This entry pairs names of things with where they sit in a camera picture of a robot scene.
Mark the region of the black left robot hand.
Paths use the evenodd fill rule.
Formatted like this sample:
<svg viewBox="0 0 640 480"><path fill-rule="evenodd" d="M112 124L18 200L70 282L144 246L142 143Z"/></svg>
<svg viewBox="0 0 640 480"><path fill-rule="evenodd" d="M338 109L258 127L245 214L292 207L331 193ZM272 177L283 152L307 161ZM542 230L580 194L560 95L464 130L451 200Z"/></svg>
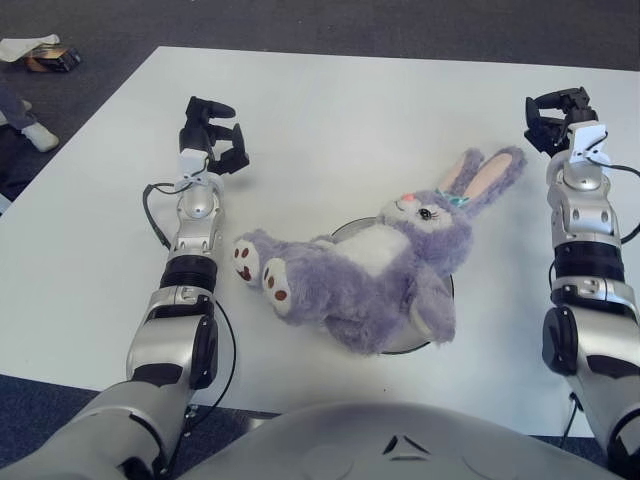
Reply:
<svg viewBox="0 0 640 480"><path fill-rule="evenodd" d="M250 163L241 127L232 129L214 125L212 119L231 119L236 111L231 106L192 96L186 108L186 122L179 132L179 151L195 150L204 154L207 172L233 174ZM215 158L213 148L218 141L230 141L232 147Z"/></svg>

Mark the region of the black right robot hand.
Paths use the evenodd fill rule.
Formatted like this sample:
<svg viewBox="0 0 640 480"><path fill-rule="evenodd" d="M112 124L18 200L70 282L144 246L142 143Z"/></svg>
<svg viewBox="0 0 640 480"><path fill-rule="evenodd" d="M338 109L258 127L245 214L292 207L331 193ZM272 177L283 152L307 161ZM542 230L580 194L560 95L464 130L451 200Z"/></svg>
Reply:
<svg viewBox="0 0 640 480"><path fill-rule="evenodd" d="M604 152L607 127L590 106L584 87L569 88L525 100L525 138L546 153L556 168L582 162L610 167Z"/></svg>

